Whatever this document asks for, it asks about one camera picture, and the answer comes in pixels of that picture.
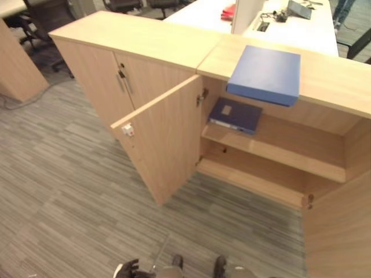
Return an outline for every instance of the dark blue binder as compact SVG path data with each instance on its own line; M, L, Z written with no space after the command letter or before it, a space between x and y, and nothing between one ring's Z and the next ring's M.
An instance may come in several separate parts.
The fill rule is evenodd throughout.
M209 120L217 125L254 134L261 112L260 107L219 98L209 115Z
M299 97L300 55L247 46L227 84L227 92L284 106Z

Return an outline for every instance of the blue folder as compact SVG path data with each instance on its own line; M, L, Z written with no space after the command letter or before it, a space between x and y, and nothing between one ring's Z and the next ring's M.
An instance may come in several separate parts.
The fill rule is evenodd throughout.
M247 46L227 83L227 92L283 106L299 97L300 55Z

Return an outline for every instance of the black office chair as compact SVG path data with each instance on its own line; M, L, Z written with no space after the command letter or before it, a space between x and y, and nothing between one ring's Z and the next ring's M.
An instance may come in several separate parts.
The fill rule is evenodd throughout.
M36 50L36 47L34 46L32 42L32 40L34 40L35 38L27 32L27 29L25 27L25 25L30 25L32 23L30 15L27 12L8 16L4 18L4 22L9 28L22 28L26 36L23 38L20 38L19 43L23 45L25 42L30 42L32 48Z
M359 52L362 51L371 42L371 28L368 29L355 43L350 45L346 42L339 42L339 45L345 45L348 47L347 59L353 59Z
M23 0L31 16L32 23L36 26L36 31L27 28L27 32L34 38L45 42L52 42L48 32L75 21L71 13L68 0ZM58 66L64 64L61 58L52 64L52 69L59 71Z
M180 5L180 0L147 0L148 4L153 9L161 9L163 18L166 18L165 9L177 8Z
M115 13L127 13L143 7L141 0L103 0L103 4L107 10Z

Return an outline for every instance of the white desk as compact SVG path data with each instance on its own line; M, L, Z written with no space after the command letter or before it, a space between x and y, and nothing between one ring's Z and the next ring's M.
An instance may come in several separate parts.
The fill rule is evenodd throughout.
M270 22L265 32L255 31L261 23L260 14L243 33L243 36L259 38L265 41L294 46L331 56L338 56L336 37L332 23L332 14L328 0L314 0L323 6L313 5L310 20L289 16L287 22L279 23L273 19L264 18ZM263 13L280 11L287 7L288 0L269 0L264 4Z
M273 21L266 32L254 31L260 24L260 14L242 34L245 37L259 38L265 41L290 45L315 52L338 56L336 37L332 24L332 14L328 0L323 6L314 5L310 20L290 16L285 23ZM231 32L231 23L220 19L224 7L234 3L233 0L197 0L179 12L169 16L166 21L223 33ZM269 0L261 12L272 12L287 7L288 0Z
M220 19L220 15L226 6L233 3L235 0L197 0L165 21L230 34L232 22Z
M23 0L0 0L0 18L26 10Z

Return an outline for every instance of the desk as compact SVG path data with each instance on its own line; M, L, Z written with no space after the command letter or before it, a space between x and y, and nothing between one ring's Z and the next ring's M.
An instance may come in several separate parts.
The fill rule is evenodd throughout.
M242 36L338 56L330 3L328 0L316 0L316 2L323 3L323 6L313 5L315 10L312 11L310 20L290 16L287 22L279 23L264 18L264 21L270 22L266 32L256 31L261 23L261 13L280 11L288 4L287 0L269 0Z
M230 34L232 22L220 19L220 15L233 3L234 0L197 0L164 21Z
M23 0L1 0L0 18L11 16L12 14L26 10Z
M165 21L230 34L231 23L221 20L220 13L224 7L234 2L197 0L169 16ZM328 0L317 2L323 3L323 6L314 5L316 10L312 11L311 20L292 16L285 23L272 22L266 32L259 32L255 31L260 24L260 14L257 14L242 36L338 56L330 3ZM281 10L286 8L287 4L288 0L269 0L266 1L261 12Z
M0 93L19 101L26 101L48 87L46 79L2 20L25 8L22 0L0 3Z

